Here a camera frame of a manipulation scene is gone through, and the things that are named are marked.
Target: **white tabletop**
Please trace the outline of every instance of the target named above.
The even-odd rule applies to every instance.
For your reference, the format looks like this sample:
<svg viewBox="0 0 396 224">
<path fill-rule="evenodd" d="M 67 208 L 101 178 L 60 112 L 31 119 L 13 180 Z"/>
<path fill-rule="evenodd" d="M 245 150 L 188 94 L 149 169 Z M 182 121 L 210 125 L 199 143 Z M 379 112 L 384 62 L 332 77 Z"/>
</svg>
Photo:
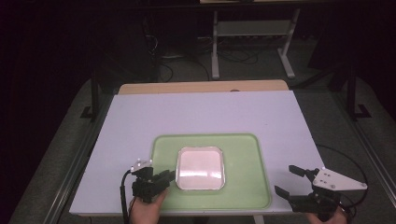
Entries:
<svg viewBox="0 0 396 224">
<path fill-rule="evenodd" d="M 81 216 L 121 216 L 120 182 L 134 162 L 150 158 L 154 140 L 164 134 L 252 133 L 257 136 L 272 193 L 271 205 L 233 215 L 289 213 L 274 185 L 295 194 L 312 192 L 307 178 L 289 165 L 323 167 L 323 161 L 292 91 L 236 91 L 116 95 L 70 208 Z M 132 182 L 125 183 L 127 202 Z M 189 212 L 202 214 L 204 211 Z M 226 215 L 227 211 L 208 214 Z M 186 215 L 163 212 L 163 215 Z"/>
</svg>

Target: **white table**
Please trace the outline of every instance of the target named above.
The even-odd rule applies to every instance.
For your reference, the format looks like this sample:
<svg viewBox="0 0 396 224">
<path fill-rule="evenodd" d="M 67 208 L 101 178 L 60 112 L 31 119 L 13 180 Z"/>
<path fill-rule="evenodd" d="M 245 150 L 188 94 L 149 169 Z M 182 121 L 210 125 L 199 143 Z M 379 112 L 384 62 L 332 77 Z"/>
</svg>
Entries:
<svg viewBox="0 0 396 224">
<path fill-rule="evenodd" d="M 136 84 L 121 89 L 138 94 L 114 97 L 70 213 L 121 216 L 119 187 L 125 171 L 138 158 L 150 158 L 158 136 L 191 133 L 256 135 L 272 193 L 271 205 L 249 211 L 166 211 L 163 216 L 240 215 L 254 216 L 256 223 L 263 223 L 262 215 L 290 213 L 290 205 L 275 194 L 274 185 L 292 195 L 308 194 L 312 191 L 309 181 L 290 173 L 289 165 L 315 169 L 323 167 L 323 161 L 297 100 L 285 85 L 282 81 L 239 81 Z M 127 202 L 132 200 L 133 181 L 128 177 L 125 183 Z"/>
</svg>

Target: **green tray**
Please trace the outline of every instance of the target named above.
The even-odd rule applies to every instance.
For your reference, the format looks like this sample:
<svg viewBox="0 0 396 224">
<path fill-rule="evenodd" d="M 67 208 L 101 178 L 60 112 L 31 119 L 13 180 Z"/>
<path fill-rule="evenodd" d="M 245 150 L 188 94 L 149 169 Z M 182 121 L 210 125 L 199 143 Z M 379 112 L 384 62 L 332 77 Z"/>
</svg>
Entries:
<svg viewBox="0 0 396 224">
<path fill-rule="evenodd" d="M 162 210 L 254 210 L 271 203 L 271 193 L 257 138 L 249 133 L 162 135 L 151 158 L 154 173 L 176 170 L 183 147 L 219 147 L 223 152 L 225 184 L 219 190 L 182 190 L 173 181 Z"/>
</svg>

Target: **person's hand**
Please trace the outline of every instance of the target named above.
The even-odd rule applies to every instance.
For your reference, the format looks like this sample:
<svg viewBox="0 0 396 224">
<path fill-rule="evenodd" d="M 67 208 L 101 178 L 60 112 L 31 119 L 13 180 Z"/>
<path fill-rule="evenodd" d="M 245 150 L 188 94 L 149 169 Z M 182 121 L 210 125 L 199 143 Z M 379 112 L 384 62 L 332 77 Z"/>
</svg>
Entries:
<svg viewBox="0 0 396 224">
<path fill-rule="evenodd" d="M 133 224 L 157 224 L 160 218 L 161 205 L 166 197 L 167 189 L 158 195 L 153 203 L 143 203 L 140 198 L 132 200 L 131 220 Z"/>
<path fill-rule="evenodd" d="M 347 224 L 347 215 L 340 207 L 337 207 L 334 216 L 332 216 L 332 218 L 330 218 L 327 222 L 320 221 L 317 215 L 313 213 L 306 213 L 305 215 L 311 224 Z"/>
</svg>

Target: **white dish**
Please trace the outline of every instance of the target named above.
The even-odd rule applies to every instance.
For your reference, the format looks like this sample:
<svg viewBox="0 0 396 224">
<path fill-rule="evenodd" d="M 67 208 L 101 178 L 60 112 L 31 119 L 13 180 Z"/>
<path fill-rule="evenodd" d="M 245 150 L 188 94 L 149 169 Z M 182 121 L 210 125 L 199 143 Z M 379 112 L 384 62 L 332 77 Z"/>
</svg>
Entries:
<svg viewBox="0 0 396 224">
<path fill-rule="evenodd" d="M 180 189 L 221 189 L 225 183 L 222 151 L 218 147 L 183 147 L 177 158 Z"/>
</svg>

